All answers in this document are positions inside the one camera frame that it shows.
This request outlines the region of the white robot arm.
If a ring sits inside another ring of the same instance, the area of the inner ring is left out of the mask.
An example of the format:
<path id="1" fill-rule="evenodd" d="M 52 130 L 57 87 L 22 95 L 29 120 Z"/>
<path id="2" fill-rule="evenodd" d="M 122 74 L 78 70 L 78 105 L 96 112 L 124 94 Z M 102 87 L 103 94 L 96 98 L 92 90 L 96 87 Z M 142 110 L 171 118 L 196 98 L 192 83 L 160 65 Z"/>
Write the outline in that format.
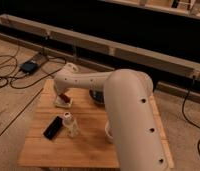
<path id="1" fill-rule="evenodd" d="M 66 64 L 54 78 L 60 104 L 70 88 L 101 91 L 121 171 L 170 171 L 149 97 L 153 82 L 144 72 L 118 69 L 80 73 Z"/>

